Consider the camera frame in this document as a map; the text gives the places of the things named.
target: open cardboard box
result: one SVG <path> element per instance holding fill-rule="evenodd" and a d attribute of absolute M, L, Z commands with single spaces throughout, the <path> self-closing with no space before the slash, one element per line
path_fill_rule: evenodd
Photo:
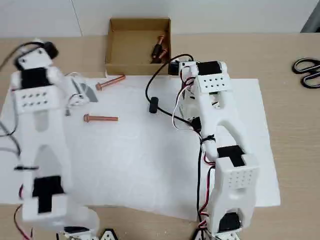
<path fill-rule="evenodd" d="M 108 75 L 153 75 L 171 57 L 169 18 L 111 18 L 107 36 L 105 67 Z M 168 53 L 162 63 L 151 63 L 158 36 Z M 168 74 L 168 67 L 160 75 Z"/>

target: copper screw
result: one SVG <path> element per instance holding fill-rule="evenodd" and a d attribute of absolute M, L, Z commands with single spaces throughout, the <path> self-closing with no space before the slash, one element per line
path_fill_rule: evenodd
<path fill-rule="evenodd" d="M 162 59 L 168 53 L 168 48 L 164 48 L 159 55 L 159 59 Z"/>
<path fill-rule="evenodd" d="M 83 115 L 83 120 L 85 122 L 90 122 L 90 121 L 118 121 L 117 116 L 90 116 L 89 114 Z"/>
<path fill-rule="evenodd" d="M 117 82 L 120 82 L 121 80 L 124 80 L 126 79 L 126 76 L 125 75 L 122 75 L 122 76 L 119 76 L 115 79 L 112 79 L 112 80 L 109 80 L 109 81 L 106 81 L 106 82 L 103 82 L 103 83 L 100 83 L 98 82 L 96 85 L 95 85 L 95 88 L 98 90 L 98 91 L 102 91 L 102 89 L 106 86 L 109 86 L 111 84 L 115 84 Z"/>
<path fill-rule="evenodd" d="M 164 36 L 164 35 L 158 36 L 158 42 L 157 42 L 157 44 L 161 45 L 164 39 L 165 39 L 165 36 Z"/>

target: robotic arm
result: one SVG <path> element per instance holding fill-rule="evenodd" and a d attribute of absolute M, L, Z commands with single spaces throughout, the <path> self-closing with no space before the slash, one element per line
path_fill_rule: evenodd
<path fill-rule="evenodd" d="M 259 165 L 239 118 L 226 64 L 180 62 L 179 72 L 185 79 L 194 80 L 184 92 L 180 112 L 187 121 L 198 118 L 202 152 L 215 163 L 214 189 L 205 208 L 207 232 L 212 237 L 233 240 L 236 232 L 250 225 Z M 219 125 L 230 132 L 237 145 L 217 147 Z"/>
<path fill-rule="evenodd" d="M 96 212 L 78 204 L 72 188 L 71 160 L 64 134 L 69 82 L 52 59 L 51 42 L 15 60 L 19 71 L 11 76 L 20 124 L 23 172 L 23 221 L 81 240 L 95 240 Z"/>

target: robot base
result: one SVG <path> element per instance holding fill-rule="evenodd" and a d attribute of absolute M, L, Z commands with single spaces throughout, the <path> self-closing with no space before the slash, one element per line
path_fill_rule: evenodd
<path fill-rule="evenodd" d="M 87 234 L 85 232 L 81 233 L 80 236 L 79 233 L 65 234 L 65 237 L 70 240 L 118 240 L 116 232 L 112 228 L 105 229 L 101 238 L 92 236 L 91 232 L 89 231 L 87 232 Z"/>
<path fill-rule="evenodd" d="M 191 240 L 202 240 L 201 231 L 197 230 Z M 240 240 L 236 232 L 217 233 L 214 236 L 208 235 L 206 231 L 203 232 L 203 240 Z"/>

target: white paper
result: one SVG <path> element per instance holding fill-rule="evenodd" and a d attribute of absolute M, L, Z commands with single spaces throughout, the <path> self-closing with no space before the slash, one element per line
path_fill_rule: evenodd
<path fill-rule="evenodd" d="M 98 103 L 71 109 L 65 133 L 72 161 L 73 194 L 87 205 L 123 206 L 195 220 L 199 139 L 192 132 L 175 130 L 167 115 L 148 112 L 145 87 L 149 79 L 127 76 L 126 80 L 97 92 Z M 95 89 L 97 82 L 104 81 L 87 82 Z M 233 79 L 232 85 L 240 118 L 260 164 L 256 206 L 277 206 L 279 186 L 259 82 Z M 158 97 L 159 106 L 172 112 L 179 89 L 178 79 L 159 76 L 151 84 L 149 96 Z M 83 115 L 88 113 L 117 116 L 119 121 L 86 123 Z M 13 128 L 9 95 L 1 119 Z M 218 128 L 216 139 L 220 146 L 235 144 L 223 127 Z M 14 145 L 9 138 L 2 137 L 0 147 Z M 18 161 L 8 152 L 0 152 L 0 159 L 0 203 L 18 203 L 22 173 L 13 171 Z M 203 200 L 209 166 L 203 163 L 201 169 Z"/>

